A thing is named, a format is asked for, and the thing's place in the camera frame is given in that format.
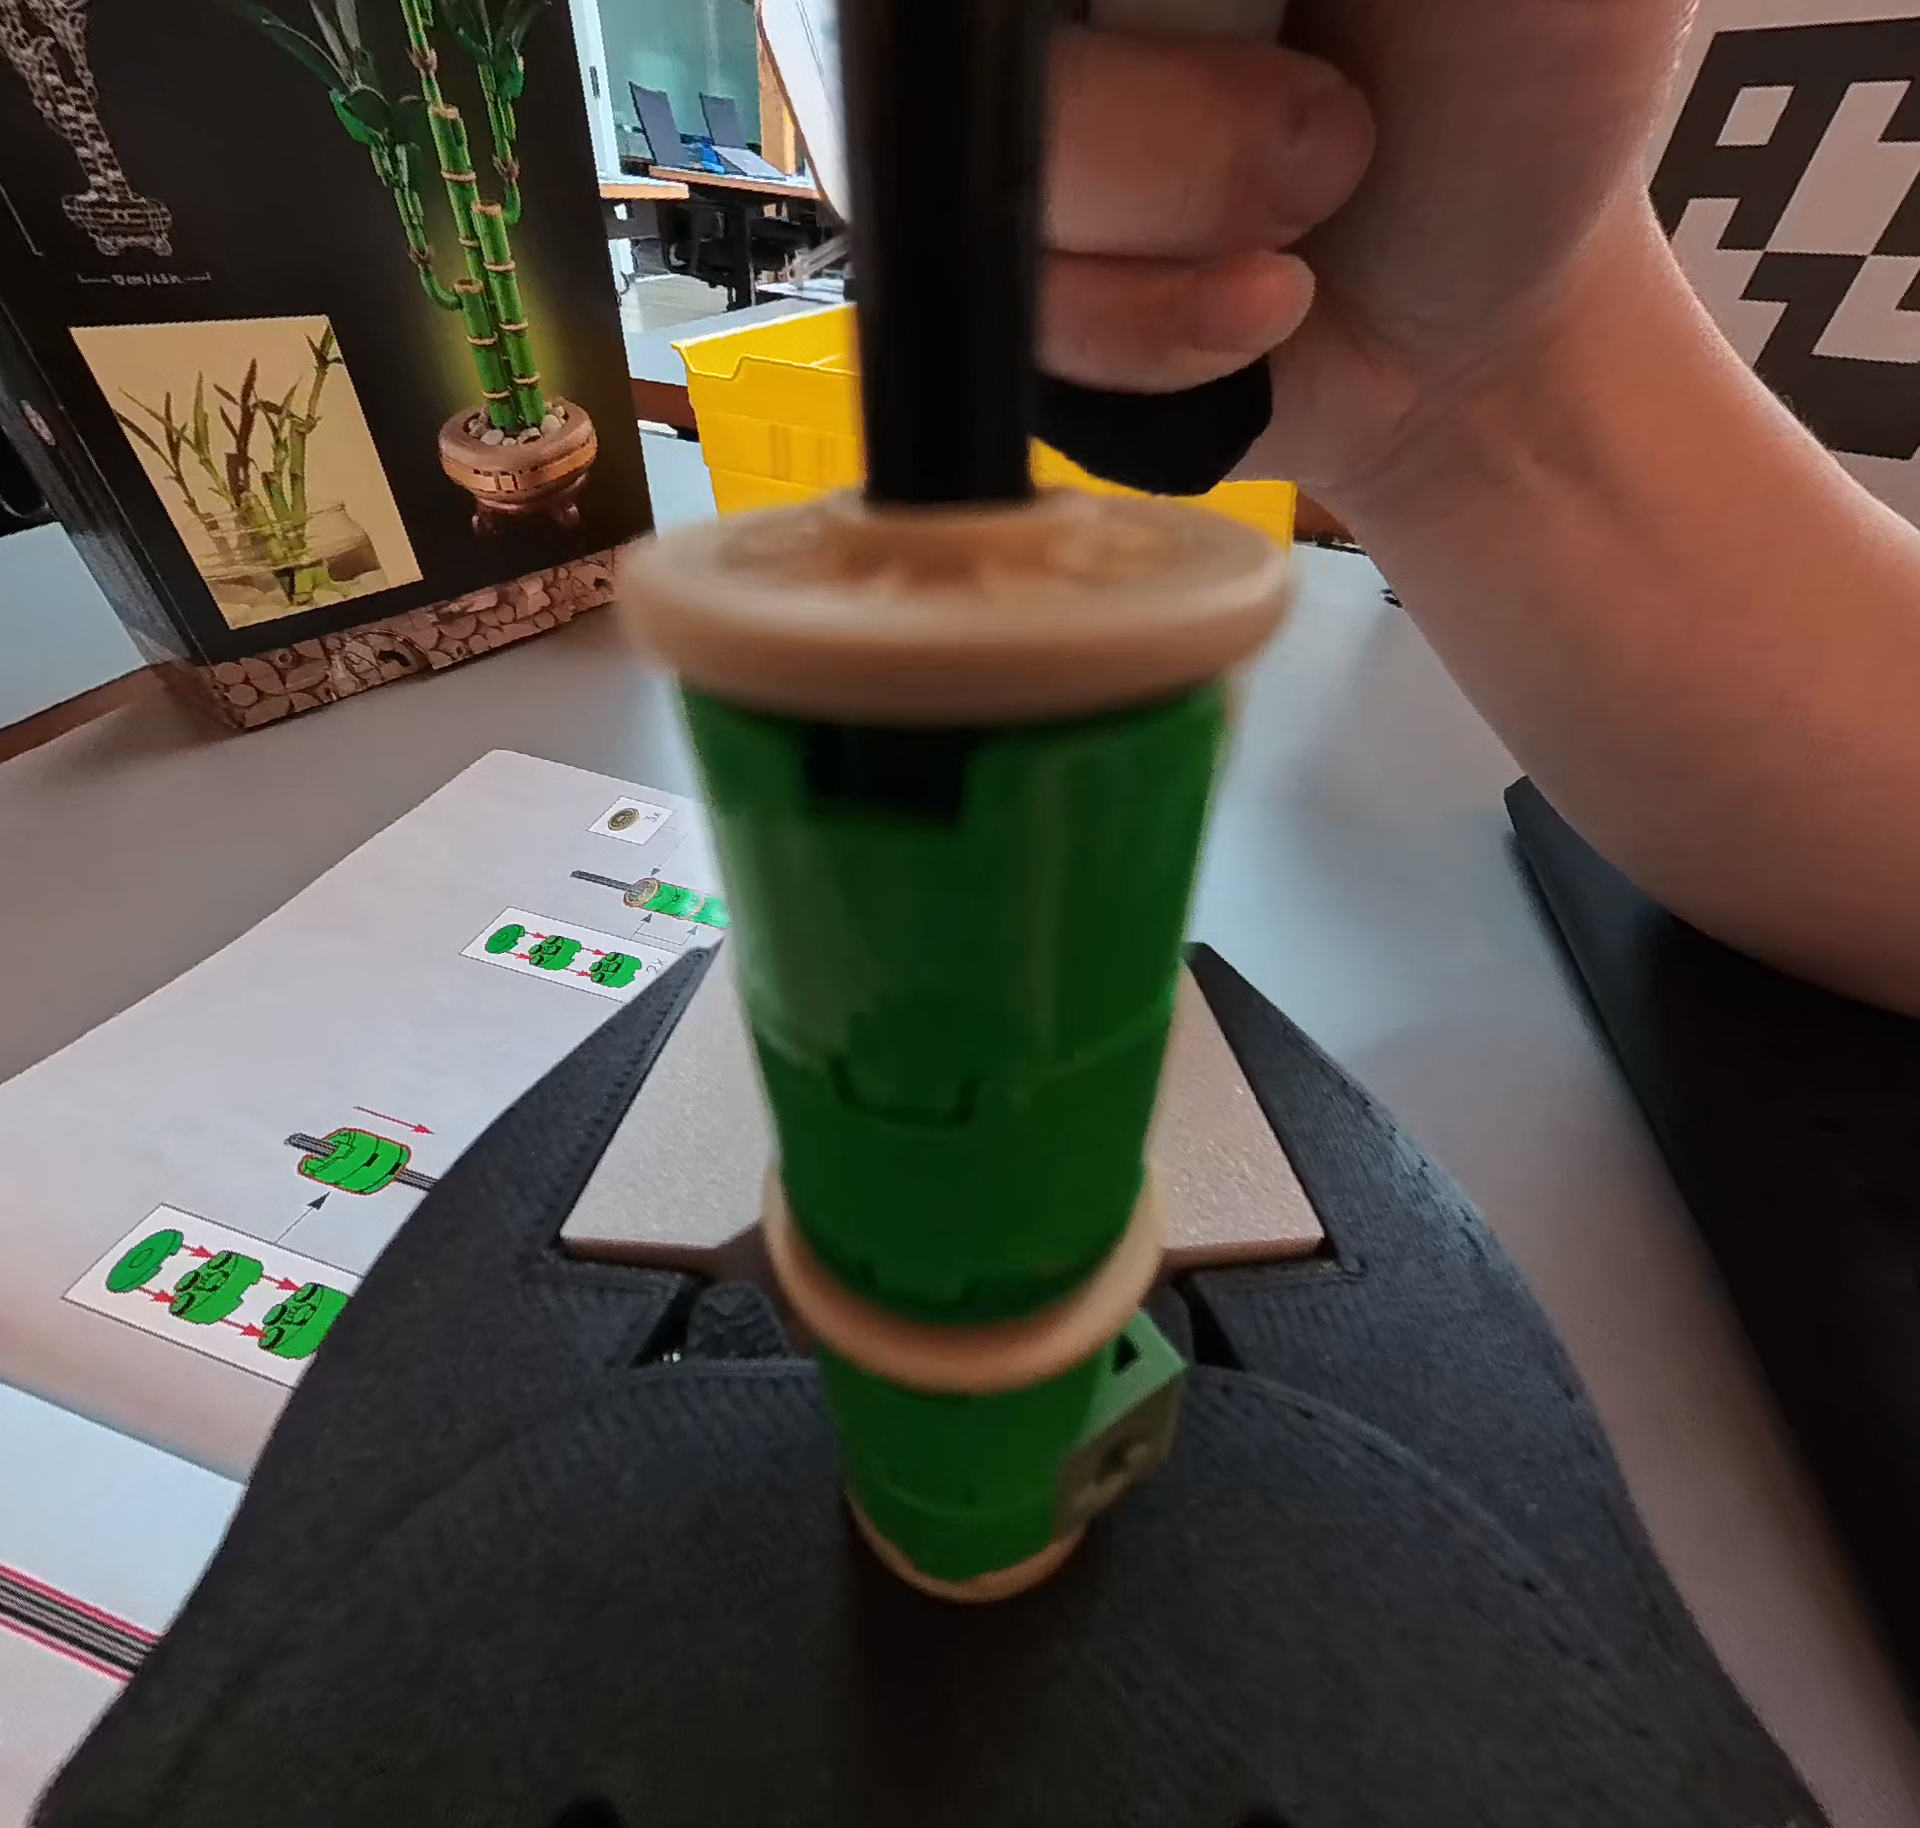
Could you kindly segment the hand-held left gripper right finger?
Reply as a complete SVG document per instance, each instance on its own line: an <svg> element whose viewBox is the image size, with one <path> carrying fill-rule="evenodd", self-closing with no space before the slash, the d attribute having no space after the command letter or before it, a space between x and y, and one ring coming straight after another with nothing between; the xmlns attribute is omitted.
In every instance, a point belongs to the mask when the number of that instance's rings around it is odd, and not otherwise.
<svg viewBox="0 0 1920 1828"><path fill-rule="evenodd" d="M1321 1250L1324 1231L1209 999L1182 970L1155 1105L1166 1250Z"/></svg>

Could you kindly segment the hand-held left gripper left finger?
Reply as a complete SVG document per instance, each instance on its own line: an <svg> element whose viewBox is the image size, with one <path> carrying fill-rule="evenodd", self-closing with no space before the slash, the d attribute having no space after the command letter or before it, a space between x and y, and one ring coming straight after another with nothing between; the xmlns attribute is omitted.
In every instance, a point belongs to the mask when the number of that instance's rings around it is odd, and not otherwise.
<svg viewBox="0 0 1920 1828"><path fill-rule="evenodd" d="M569 1253L760 1253L774 1127L718 951L564 1220Z"/></svg>

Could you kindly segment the toy bamboo stalk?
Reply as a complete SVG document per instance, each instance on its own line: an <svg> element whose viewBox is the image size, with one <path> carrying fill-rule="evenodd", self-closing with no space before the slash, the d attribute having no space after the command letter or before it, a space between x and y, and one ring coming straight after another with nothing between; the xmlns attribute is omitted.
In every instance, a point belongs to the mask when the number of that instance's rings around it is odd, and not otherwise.
<svg viewBox="0 0 1920 1828"><path fill-rule="evenodd" d="M639 545L776 1124L763 1234L871 1545L1052 1576L1164 1456L1147 1138L1260 533L1036 490L1052 0L840 0L865 485Z"/></svg>

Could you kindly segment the person's right forearm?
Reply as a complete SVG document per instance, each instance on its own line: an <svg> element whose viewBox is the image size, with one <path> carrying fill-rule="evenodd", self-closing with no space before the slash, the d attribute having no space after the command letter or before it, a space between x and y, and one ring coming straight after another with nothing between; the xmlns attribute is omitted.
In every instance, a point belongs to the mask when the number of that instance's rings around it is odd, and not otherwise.
<svg viewBox="0 0 1920 1828"><path fill-rule="evenodd" d="M1917 1013L1917 528L1741 363L1645 199L1315 489L1597 852L1712 939Z"/></svg>

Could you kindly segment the person's right hand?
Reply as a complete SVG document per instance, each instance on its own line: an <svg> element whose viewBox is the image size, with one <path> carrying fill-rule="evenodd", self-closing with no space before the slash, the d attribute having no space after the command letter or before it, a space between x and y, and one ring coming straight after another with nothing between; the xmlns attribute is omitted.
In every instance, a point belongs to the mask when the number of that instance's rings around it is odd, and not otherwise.
<svg viewBox="0 0 1920 1828"><path fill-rule="evenodd" d="M1275 42L1059 30L1040 363L1251 360L1312 497L1546 308L1642 156L1696 0L1288 0Z"/></svg>

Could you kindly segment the building instruction booklet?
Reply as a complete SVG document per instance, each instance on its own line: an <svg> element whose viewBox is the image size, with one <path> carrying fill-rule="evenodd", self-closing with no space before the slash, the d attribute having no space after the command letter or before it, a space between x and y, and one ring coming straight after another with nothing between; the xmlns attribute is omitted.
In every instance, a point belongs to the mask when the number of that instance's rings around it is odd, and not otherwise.
<svg viewBox="0 0 1920 1828"><path fill-rule="evenodd" d="M753 1269L765 1097L676 1043L731 981L707 809L493 753L174 984L5 1087L5 1373L164 1456L5 1423L5 1721L67 1757L164 1636L287 1694L327 1618L414 1643L478 1537L375 1558L516 1436L650 1400Z"/></svg>

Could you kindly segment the yellow plastic bin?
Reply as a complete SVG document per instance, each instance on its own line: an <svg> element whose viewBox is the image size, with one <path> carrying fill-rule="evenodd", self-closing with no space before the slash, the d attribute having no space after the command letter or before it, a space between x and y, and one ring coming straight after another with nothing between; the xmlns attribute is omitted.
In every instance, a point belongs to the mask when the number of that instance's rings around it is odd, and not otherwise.
<svg viewBox="0 0 1920 1828"><path fill-rule="evenodd" d="M676 349L720 515L859 487L867 458L851 304L763 323L734 315L730 331L682 336Z"/></svg>

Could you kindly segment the framed marker sign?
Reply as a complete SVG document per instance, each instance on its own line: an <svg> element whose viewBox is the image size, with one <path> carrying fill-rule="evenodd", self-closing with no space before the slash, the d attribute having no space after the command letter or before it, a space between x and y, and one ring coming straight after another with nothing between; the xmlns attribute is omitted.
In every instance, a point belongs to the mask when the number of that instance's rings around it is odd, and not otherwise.
<svg viewBox="0 0 1920 1828"><path fill-rule="evenodd" d="M1738 354L1918 515L1918 0L1699 0L1651 201Z"/></svg>

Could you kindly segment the black toy set box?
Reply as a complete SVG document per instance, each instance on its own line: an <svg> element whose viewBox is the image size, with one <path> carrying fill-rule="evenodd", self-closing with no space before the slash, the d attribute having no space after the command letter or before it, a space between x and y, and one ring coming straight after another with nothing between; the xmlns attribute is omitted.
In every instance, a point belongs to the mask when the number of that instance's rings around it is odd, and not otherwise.
<svg viewBox="0 0 1920 1828"><path fill-rule="evenodd" d="M655 524L566 0L5 0L5 424L255 730L611 600Z"/></svg>

